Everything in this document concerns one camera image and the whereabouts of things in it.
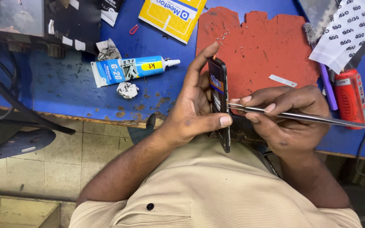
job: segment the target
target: g-20 glue tube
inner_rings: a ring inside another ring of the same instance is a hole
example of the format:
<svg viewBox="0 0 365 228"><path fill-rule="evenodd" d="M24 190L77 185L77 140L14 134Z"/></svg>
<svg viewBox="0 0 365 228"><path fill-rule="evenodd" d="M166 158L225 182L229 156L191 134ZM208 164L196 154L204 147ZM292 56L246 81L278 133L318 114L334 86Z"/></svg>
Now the g-20 glue tube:
<svg viewBox="0 0 365 228"><path fill-rule="evenodd" d="M164 60L161 56L142 58L109 59L91 62L97 88L117 84L135 78L163 73L166 66L173 66L180 60Z"/></svg>

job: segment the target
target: red tool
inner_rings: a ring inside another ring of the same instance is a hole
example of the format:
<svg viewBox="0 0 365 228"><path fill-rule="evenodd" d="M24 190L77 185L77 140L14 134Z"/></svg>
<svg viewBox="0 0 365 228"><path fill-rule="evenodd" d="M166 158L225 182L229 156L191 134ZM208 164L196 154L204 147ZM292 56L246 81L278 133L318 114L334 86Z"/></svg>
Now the red tool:
<svg viewBox="0 0 365 228"><path fill-rule="evenodd" d="M136 30L139 28L139 25L135 25L135 26L133 26L133 28L131 28L130 30L129 30L129 34L130 35L133 35L133 34L135 34L135 32L136 32Z"/></svg>
<svg viewBox="0 0 365 228"><path fill-rule="evenodd" d="M365 123L364 90L361 76L356 69L349 69L335 76L335 95L342 120Z"/></svg>

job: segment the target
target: white tube cap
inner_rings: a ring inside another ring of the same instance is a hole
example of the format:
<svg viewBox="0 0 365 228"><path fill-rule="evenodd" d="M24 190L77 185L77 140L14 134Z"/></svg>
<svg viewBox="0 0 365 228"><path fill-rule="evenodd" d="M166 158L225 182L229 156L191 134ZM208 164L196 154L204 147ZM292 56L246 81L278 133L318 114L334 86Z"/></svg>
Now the white tube cap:
<svg viewBox="0 0 365 228"><path fill-rule="evenodd" d="M165 63L166 63L167 66L171 67L171 66L180 64L180 60L179 59L176 59L176 60L169 59L169 60L165 61Z"/></svg>

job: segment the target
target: fingernail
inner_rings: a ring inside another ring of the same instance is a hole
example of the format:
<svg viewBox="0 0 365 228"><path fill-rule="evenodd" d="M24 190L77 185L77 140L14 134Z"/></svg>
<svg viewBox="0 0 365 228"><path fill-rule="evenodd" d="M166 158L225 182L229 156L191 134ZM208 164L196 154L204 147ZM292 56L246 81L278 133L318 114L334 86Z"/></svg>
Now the fingernail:
<svg viewBox="0 0 365 228"><path fill-rule="evenodd" d="M242 98L242 100L244 102L250 101L251 100L251 96L245 96L245 97Z"/></svg>
<svg viewBox="0 0 365 228"><path fill-rule="evenodd" d="M253 123L258 123L258 119L256 117L249 117L249 120Z"/></svg>
<svg viewBox="0 0 365 228"><path fill-rule="evenodd" d="M232 119L229 116L223 116L219 119L222 127L230 126L232 124Z"/></svg>
<svg viewBox="0 0 365 228"><path fill-rule="evenodd" d="M271 111L273 111L275 109L275 103L271 103L271 104L269 104L265 109L264 109L264 111L265 112L271 112Z"/></svg>

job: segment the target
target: black phone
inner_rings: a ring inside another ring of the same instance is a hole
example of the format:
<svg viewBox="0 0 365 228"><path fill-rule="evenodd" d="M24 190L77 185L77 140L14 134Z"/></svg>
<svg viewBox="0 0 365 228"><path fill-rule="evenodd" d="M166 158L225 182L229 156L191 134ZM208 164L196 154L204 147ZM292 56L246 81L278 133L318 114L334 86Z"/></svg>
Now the black phone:
<svg viewBox="0 0 365 228"><path fill-rule="evenodd" d="M229 108L227 107L229 96L227 95L226 65L222 60L213 56L208 60L208 68L212 100L212 113L222 112L229 114ZM215 133L225 152L229 153L230 127L216 130Z"/></svg>

